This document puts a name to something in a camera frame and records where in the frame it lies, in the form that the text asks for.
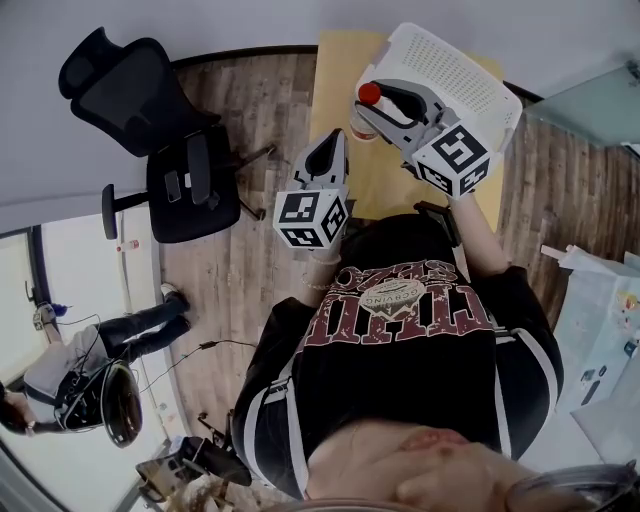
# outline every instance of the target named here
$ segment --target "wooden floor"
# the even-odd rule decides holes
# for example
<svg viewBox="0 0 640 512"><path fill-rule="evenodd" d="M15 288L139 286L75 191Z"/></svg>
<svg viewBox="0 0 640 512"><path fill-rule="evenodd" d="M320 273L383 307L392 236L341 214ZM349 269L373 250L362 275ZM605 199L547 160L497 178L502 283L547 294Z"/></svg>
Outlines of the wooden floor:
<svg viewBox="0 0 640 512"><path fill-rule="evenodd" d="M239 176L241 196L267 209L264 222L243 215L227 231L163 247L164 278L193 304L194 328L173 345L174 360L209 340L257 343L270 308L299 286L304 261L294 259L277 239L271 222L276 191L308 142L314 71L314 55L286 55L219 61L179 73L196 107L222 115L241 153L269 142L278 151ZM599 150L522 117L505 162L498 234L514 264L529 270L552 326L567 275L554 260L541 257L540 245L576 244L610 259L620 259L625 250L639 253L639 190L640 162L625 150ZM224 344L176 368L194 433L206 435L196 421L201 411L224 428L252 352Z"/></svg>
<svg viewBox="0 0 640 512"><path fill-rule="evenodd" d="M640 160L522 116L505 160L498 235L555 326L569 274L540 254L569 244L606 259L640 253Z"/></svg>

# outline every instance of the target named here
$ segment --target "wooden table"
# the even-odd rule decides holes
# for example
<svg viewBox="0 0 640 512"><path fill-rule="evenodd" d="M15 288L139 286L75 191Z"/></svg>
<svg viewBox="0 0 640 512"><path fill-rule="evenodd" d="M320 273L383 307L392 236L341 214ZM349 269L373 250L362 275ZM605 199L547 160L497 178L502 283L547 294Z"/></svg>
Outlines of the wooden table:
<svg viewBox="0 0 640 512"><path fill-rule="evenodd" d="M442 192L416 180L401 169L400 151L378 137L373 142L354 139L349 127L355 85L387 36L361 31L327 31L320 35L310 140L342 128L349 139L349 198L355 199L353 216L382 219L400 213L414 213L418 201L446 205ZM502 79L500 65L491 59L475 57L481 66ZM502 196L502 163L476 189L476 199L489 225L498 226Z"/></svg>

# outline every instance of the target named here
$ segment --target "black pants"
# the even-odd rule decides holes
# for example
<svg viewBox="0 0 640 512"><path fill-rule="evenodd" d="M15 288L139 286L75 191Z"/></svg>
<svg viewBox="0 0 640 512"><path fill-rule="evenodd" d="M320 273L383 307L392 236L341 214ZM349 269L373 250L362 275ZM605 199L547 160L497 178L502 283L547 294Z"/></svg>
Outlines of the black pants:
<svg viewBox="0 0 640 512"><path fill-rule="evenodd" d="M111 358L123 357L133 362L138 357L151 354L168 347L189 331L188 322L180 315L189 309L186 299L177 293L169 293L165 303L144 309L130 316L114 318L100 324L100 337L107 355ZM136 340L126 340L167 322L158 332L145 333Z"/></svg>

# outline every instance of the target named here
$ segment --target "white plastic basket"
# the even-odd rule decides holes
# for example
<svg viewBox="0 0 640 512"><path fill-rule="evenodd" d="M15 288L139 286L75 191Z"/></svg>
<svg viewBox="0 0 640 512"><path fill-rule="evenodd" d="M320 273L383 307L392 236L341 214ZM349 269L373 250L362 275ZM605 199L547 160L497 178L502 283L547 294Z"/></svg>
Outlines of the white plastic basket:
<svg viewBox="0 0 640 512"><path fill-rule="evenodd" d="M464 53L413 23L401 24L358 81L398 78L421 83L475 125L496 153L504 154L522 104L502 82Z"/></svg>

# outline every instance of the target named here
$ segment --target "chair backrest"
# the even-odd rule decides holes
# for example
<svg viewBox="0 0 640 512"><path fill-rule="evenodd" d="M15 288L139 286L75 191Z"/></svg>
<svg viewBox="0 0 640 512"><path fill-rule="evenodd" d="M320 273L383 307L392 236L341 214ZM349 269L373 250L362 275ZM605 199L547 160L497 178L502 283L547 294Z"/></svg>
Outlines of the chair backrest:
<svg viewBox="0 0 640 512"><path fill-rule="evenodd" d="M154 39L121 48L99 28L64 63L58 83L74 115L136 156L155 153L212 124L186 98Z"/></svg>

